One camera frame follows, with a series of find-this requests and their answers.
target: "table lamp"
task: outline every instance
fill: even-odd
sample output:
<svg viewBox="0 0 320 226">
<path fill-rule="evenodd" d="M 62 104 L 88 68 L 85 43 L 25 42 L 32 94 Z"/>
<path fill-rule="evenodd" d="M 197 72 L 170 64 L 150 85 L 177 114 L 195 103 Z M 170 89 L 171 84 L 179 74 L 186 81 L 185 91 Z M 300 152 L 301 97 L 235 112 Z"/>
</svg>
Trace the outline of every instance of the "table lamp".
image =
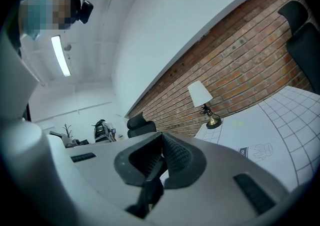
<svg viewBox="0 0 320 226">
<path fill-rule="evenodd" d="M 203 105 L 203 107 L 201 107 L 202 110 L 200 114 L 208 115 L 208 117 L 210 118 L 210 121 L 206 124 L 206 127 L 208 129 L 219 127 L 221 125 L 220 116 L 214 114 L 211 111 L 210 107 L 206 105 L 206 102 L 209 102 L 213 97 L 205 88 L 205 86 L 200 81 L 196 81 L 188 86 L 188 90 L 192 98 L 194 107 Z"/>
</svg>

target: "white table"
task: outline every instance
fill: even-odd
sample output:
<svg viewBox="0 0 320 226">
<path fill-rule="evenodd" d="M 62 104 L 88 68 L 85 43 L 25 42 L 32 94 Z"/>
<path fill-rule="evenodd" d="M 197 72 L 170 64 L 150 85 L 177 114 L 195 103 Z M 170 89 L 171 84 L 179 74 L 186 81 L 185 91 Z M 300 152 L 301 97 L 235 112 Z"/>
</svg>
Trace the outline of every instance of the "white table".
<svg viewBox="0 0 320 226">
<path fill-rule="evenodd" d="M 292 191 L 312 179 L 320 163 L 320 96 L 286 86 L 266 100 L 203 124 L 195 138 L 239 151 Z M 162 182 L 168 173 L 161 176 Z"/>
</svg>

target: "brass lamp base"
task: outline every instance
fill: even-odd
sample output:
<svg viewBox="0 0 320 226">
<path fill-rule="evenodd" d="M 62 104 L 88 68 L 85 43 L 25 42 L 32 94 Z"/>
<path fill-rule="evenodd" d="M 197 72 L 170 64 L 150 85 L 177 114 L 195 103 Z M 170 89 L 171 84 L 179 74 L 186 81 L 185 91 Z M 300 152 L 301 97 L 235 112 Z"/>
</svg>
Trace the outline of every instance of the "brass lamp base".
<svg viewBox="0 0 320 226">
<path fill-rule="evenodd" d="M 222 121 L 220 118 L 213 118 L 210 116 L 210 121 L 206 123 L 208 129 L 215 129 L 221 125 Z"/>
</svg>

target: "white lampshade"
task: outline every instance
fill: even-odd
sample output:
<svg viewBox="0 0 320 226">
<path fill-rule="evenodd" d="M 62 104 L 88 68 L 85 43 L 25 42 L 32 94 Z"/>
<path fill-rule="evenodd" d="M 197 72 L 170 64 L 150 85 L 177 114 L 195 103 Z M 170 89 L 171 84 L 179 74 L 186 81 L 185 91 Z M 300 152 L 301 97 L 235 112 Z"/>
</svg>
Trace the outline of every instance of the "white lampshade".
<svg viewBox="0 0 320 226">
<path fill-rule="evenodd" d="M 201 106 L 212 99 L 211 94 L 200 81 L 190 84 L 188 90 L 194 107 Z"/>
</svg>

